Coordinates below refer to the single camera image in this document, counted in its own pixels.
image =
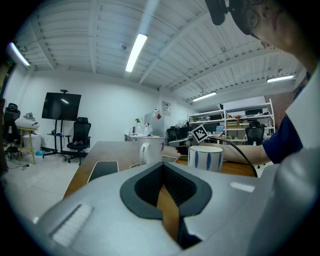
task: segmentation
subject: white cup with blue stripes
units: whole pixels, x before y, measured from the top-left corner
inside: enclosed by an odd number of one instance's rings
[[[214,146],[189,147],[188,166],[220,173],[223,164],[223,149]]]

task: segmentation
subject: white metal shelving unit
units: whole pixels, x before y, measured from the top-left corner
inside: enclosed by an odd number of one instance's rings
[[[231,108],[231,109],[219,109],[215,111],[209,111],[204,113],[198,113],[198,114],[192,114],[188,116],[188,120],[190,125],[201,125],[201,124],[208,124],[208,123],[224,123],[224,131],[225,131],[225,139],[231,142],[245,142],[246,139],[227,139],[227,137],[230,137],[228,135],[228,131],[245,131],[245,128],[227,128],[227,122],[228,121],[234,121],[236,118],[226,118],[226,115],[232,116],[232,113],[234,112],[242,112],[242,111],[250,111],[250,110],[259,110],[259,109],[267,109],[268,114],[265,115],[253,115],[253,116],[242,116],[240,120],[246,120],[246,119],[268,119],[270,120],[271,126],[266,126],[264,129],[268,130],[270,134],[273,134],[276,132],[276,126],[275,126],[275,115],[274,115],[274,108],[272,106],[271,99],[269,99],[269,102],[263,103],[263,104],[257,104],[257,105],[250,105],[250,106],[242,106],[237,108]],[[224,118],[217,119],[217,120],[208,120],[208,121],[196,121],[194,122],[194,119],[206,117],[206,116],[214,116],[214,115],[221,115],[223,114]]]

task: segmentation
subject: chair armrest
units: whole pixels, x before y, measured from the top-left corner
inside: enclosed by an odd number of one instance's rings
[[[91,138],[91,136],[88,136],[88,137],[87,137],[87,139],[88,139],[88,143],[89,143],[88,148],[90,148],[90,138]]]
[[[65,135],[64,137],[67,137],[68,138],[68,144],[70,143],[70,137],[71,137],[71,135]]]

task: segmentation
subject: tv stand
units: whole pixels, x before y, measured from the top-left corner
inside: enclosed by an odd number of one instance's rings
[[[56,119],[55,123],[54,123],[54,130],[55,130],[56,133],[57,133],[57,122],[58,122],[58,120]],[[61,132],[62,132],[62,129],[63,129],[63,124],[64,124],[64,121],[61,120],[61,125],[60,125],[60,131]],[[67,161],[67,157],[64,155],[64,151],[62,150],[63,149],[62,148],[62,137],[64,137],[65,135],[62,134],[62,136],[58,136],[57,134],[51,134],[51,133],[48,133],[47,135],[54,136],[54,151],[43,154],[42,158],[45,158],[45,156],[51,156],[51,155],[60,154],[60,155],[63,156],[64,160]],[[57,137],[60,137],[60,152],[57,149]]]

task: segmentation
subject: mug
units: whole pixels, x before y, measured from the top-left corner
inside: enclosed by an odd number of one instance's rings
[[[147,165],[162,161],[164,154],[165,140],[161,137],[139,137],[139,163]]]
[[[220,173],[223,164],[224,150],[214,146],[189,147],[188,166]]]

